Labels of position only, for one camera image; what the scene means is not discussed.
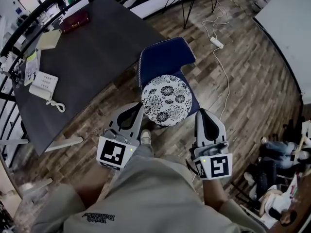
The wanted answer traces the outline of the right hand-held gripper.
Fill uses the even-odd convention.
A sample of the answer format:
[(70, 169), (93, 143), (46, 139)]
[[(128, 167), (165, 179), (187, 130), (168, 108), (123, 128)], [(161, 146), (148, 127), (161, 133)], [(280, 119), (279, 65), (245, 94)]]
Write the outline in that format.
[[(200, 108), (195, 116), (195, 137), (199, 148), (194, 148), (190, 152), (196, 175), (201, 180), (230, 177), (233, 154), (228, 151), (229, 143), (226, 142), (225, 126), (220, 119), (210, 111)], [(206, 139), (215, 144), (205, 146)]]

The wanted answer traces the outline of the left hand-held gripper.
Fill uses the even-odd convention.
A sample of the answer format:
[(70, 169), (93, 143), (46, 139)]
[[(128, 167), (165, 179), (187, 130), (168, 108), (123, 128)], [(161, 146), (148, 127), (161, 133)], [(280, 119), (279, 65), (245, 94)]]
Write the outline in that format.
[[(109, 127), (99, 137), (96, 161), (103, 167), (114, 170), (123, 170), (133, 153), (139, 146), (137, 140), (144, 106), (133, 102), (117, 109), (111, 117)], [(117, 132), (129, 132), (129, 137)]]

